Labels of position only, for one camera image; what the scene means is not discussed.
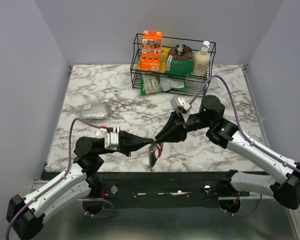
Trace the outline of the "steel key organizer red handle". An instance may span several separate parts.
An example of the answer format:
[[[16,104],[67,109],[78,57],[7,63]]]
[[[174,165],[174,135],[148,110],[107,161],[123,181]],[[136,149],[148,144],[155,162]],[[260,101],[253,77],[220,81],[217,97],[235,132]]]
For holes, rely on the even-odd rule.
[[[157,160],[162,155],[163,146],[164,146],[164,143],[152,143],[147,148],[147,153],[148,153],[148,158],[149,158],[149,163],[148,163],[147,168],[149,171],[151,171],[151,172],[154,171],[154,166],[155,166]]]

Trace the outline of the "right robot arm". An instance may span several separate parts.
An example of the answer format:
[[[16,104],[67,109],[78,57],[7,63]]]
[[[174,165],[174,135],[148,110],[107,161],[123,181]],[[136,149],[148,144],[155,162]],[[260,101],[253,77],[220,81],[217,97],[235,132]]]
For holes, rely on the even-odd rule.
[[[237,124],[224,118],[225,106],[214,95],[202,98],[199,112],[190,114],[191,104],[182,98],[171,100],[174,111],[164,128],[156,135],[157,143],[178,143],[192,131],[207,129],[208,139],[248,159],[267,175],[234,171],[220,183],[220,191],[231,196],[235,192],[253,192],[273,197],[288,209],[300,205],[300,161],[284,157],[248,136]]]

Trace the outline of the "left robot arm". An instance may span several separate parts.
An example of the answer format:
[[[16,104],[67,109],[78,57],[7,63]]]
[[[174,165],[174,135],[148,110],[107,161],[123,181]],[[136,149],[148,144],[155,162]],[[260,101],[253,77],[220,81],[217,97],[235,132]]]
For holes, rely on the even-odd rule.
[[[104,163],[103,154],[121,153],[130,156],[154,139],[139,137],[119,129],[104,138],[81,137],[76,141],[76,157],[66,170],[38,190],[10,199],[7,211],[9,226],[22,240],[35,237],[44,224],[72,202],[86,197],[101,196],[101,180],[97,171]]]

